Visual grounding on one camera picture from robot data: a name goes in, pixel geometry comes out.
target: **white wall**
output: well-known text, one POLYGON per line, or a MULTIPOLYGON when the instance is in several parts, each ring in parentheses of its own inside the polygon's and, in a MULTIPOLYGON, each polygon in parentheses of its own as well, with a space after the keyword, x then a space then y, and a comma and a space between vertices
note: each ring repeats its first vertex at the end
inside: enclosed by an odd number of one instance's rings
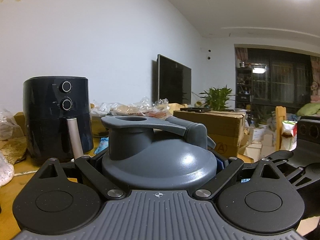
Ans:
POLYGON ((151 96, 157 54, 191 67, 199 93, 201 40, 168 0, 0 0, 0 105, 21 111, 23 82, 41 75, 87 77, 91 101, 136 102, 151 96))
MULTIPOLYGON (((303 42, 259 39, 259 38, 223 38, 223 39, 203 39, 203 47, 211 49, 210 60, 207 60, 207 71, 205 88, 222 87, 227 85, 236 91, 236 57, 235 44, 256 44, 285 47, 320 53, 320 47, 303 42)), ((235 102, 230 101, 230 106, 234 107, 235 102)))

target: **silver screw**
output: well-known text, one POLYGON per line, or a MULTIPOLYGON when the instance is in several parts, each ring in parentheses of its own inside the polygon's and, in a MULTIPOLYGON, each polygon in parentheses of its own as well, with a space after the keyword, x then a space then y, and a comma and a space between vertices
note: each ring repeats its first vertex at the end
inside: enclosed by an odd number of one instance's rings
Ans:
POLYGON ((123 191, 120 189, 111 189, 107 194, 110 197, 121 197, 123 195, 123 191))
POLYGON ((196 195, 198 197, 209 197, 211 195, 211 192, 207 189, 198 189, 196 191, 196 195))

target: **crosshair symbol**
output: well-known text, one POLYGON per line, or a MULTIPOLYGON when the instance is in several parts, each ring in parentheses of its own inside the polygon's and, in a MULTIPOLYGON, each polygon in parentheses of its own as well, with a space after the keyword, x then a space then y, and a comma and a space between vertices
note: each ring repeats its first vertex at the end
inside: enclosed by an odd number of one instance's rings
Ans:
POLYGON ((153 194, 154 196, 156 196, 156 197, 158 197, 158 198, 160 198, 160 197, 162 197, 164 194, 163 193, 161 193, 161 192, 158 192, 158 193, 156 193, 156 194, 153 194))

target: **window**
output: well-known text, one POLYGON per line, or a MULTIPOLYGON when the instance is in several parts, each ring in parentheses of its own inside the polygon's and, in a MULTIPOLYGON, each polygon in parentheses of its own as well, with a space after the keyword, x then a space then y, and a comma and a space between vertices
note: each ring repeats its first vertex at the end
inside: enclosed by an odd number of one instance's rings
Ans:
POLYGON ((271 49, 248 49, 248 62, 266 69, 264 73, 252 73, 253 104, 299 109, 310 101, 310 56, 271 49))

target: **round hole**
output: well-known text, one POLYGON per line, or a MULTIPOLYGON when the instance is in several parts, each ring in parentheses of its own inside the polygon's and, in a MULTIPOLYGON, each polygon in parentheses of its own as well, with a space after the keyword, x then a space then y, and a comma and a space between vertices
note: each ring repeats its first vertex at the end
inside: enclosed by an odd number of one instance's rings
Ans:
POLYGON ((311 137, 317 138, 319 133, 318 127, 316 127, 315 125, 311 125, 309 133, 311 137))
POLYGON ((300 126, 299 130, 302 135, 305 135, 307 133, 307 128, 304 124, 300 126))
POLYGON ((146 117, 143 116, 117 116, 116 119, 125 120, 125 121, 145 121, 146 117))

